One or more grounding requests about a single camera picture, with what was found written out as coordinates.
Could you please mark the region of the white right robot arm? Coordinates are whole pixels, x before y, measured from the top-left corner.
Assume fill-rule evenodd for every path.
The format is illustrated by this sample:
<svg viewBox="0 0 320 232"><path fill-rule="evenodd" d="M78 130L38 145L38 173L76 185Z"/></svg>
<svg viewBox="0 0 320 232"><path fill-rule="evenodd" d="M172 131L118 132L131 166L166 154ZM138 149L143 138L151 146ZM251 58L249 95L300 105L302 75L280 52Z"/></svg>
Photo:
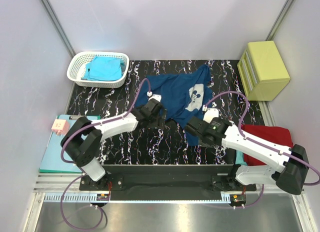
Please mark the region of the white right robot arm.
<svg viewBox="0 0 320 232"><path fill-rule="evenodd" d="M228 187L239 190L244 185L276 185L279 189L300 195L308 174L306 149L298 144L293 147L269 142L239 128L229 121L214 117L210 122L192 117L185 130L208 145L218 145L240 151L263 165L236 166L227 177Z"/></svg>

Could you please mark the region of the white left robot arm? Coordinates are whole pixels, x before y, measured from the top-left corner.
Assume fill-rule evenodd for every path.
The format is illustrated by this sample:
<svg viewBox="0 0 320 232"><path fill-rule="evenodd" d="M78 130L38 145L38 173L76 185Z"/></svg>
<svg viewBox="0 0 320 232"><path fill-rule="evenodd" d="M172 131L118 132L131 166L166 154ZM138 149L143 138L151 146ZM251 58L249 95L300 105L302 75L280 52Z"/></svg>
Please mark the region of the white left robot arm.
<svg viewBox="0 0 320 232"><path fill-rule="evenodd" d="M101 142L136 129L162 129L167 110L161 104L161 98L155 94L145 105L111 118L89 120L81 116L61 140L61 155L67 153L71 163L90 177L90 184L97 190L103 190L108 185L108 178L96 155Z"/></svg>

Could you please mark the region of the dark blue t-shirt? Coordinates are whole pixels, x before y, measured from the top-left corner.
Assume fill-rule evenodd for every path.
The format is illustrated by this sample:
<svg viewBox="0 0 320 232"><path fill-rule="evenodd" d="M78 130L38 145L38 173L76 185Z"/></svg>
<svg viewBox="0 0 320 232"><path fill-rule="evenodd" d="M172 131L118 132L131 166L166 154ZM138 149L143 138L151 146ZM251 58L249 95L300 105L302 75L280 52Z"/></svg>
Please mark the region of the dark blue t-shirt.
<svg viewBox="0 0 320 232"><path fill-rule="evenodd" d="M203 105L213 98L208 87L211 71L206 64L193 73L149 75L151 92L161 95L167 110L166 119L172 119L183 129L193 117L204 118Z"/></svg>

